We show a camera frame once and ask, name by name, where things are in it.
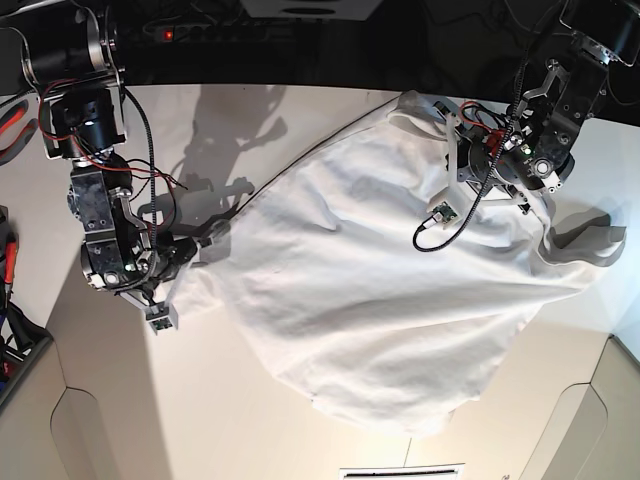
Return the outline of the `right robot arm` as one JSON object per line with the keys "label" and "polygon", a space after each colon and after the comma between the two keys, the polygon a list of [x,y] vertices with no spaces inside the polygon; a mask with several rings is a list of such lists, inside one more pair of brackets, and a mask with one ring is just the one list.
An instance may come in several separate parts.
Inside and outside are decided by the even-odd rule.
{"label": "right robot arm", "polygon": [[180,15],[145,13],[137,1],[7,1],[1,25],[21,40],[21,66],[38,97],[33,125],[51,160],[71,165],[68,206],[81,223],[81,257],[89,284],[154,308],[156,288],[194,258],[196,243],[176,238],[155,216],[131,209],[135,178],[149,185],[174,178],[153,157],[116,151],[124,143],[125,62],[140,59]]}

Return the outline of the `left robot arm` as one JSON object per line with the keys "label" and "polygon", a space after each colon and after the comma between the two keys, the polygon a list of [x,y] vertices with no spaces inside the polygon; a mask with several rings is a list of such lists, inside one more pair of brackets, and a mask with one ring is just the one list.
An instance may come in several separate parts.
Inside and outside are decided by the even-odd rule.
{"label": "left robot arm", "polygon": [[567,59],[547,59],[542,84],[520,91],[505,113],[475,101],[455,111],[436,103],[450,149],[447,185],[429,206],[441,224],[462,220],[476,199],[528,212],[532,195],[560,189],[575,165],[571,149],[581,127],[607,94],[610,66],[635,64],[638,2],[569,1],[559,21],[573,37]]}

